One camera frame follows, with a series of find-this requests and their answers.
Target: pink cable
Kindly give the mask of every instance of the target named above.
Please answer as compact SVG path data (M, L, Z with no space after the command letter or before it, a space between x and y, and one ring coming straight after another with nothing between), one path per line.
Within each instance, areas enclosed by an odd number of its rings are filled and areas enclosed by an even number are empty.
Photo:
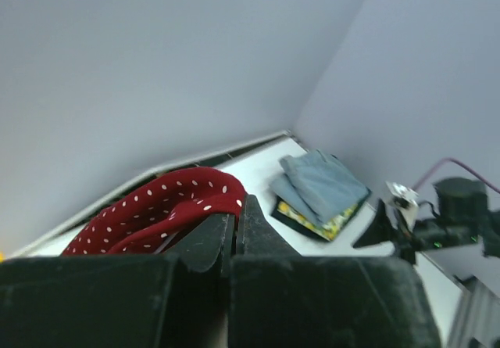
M441 166L445 163L455 163L459 165L461 168L464 170L468 171L469 173L473 174L476 176L476 178L483 183L485 183L487 186L489 186L491 189L493 189L495 192L500 194L500 188L497 188L494 186L492 183L490 183L486 178L478 174L475 170L467 166L466 164L462 163L460 160L457 160L455 158L443 158L440 161L438 161L431 169L429 169L428 172L425 173L424 176L422 176L413 186L413 190L416 191L418 188L420 188L429 178L436 172Z

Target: white wall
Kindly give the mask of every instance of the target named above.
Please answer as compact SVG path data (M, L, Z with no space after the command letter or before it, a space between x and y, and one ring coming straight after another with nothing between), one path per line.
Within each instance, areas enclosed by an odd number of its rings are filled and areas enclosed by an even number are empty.
M288 129L362 0L0 0L0 250L157 163Z
M500 185L499 73L500 0L365 0L295 131L375 192L385 180L411 185L443 156ZM451 174L464 175L450 165L434 180ZM478 246L434 258L500 294L500 260Z

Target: polka dot fabric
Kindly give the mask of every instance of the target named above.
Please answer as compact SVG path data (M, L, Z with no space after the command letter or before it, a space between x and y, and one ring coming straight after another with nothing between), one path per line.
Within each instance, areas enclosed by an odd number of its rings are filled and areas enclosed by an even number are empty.
M213 213L238 218L245 194L237 178L214 168L170 172L101 211L61 255L154 253Z

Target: stack of folded clothes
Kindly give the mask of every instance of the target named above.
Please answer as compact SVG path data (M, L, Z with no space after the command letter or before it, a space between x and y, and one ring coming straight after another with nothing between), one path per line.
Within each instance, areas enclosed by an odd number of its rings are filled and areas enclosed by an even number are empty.
M280 160L284 173L271 182L271 215L306 235L328 241L355 216L370 190L335 157L319 150Z

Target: gray wall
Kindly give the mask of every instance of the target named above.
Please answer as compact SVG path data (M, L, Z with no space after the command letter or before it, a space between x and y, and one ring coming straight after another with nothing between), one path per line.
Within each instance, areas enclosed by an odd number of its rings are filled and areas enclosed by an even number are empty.
M362 0L0 0L0 250L140 171L288 129Z
M500 0L365 0L295 131L375 192L385 180L411 185L443 156L500 185L499 72ZM449 165L434 180L451 174L466 175ZM500 260L479 246L434 258L500 293Z

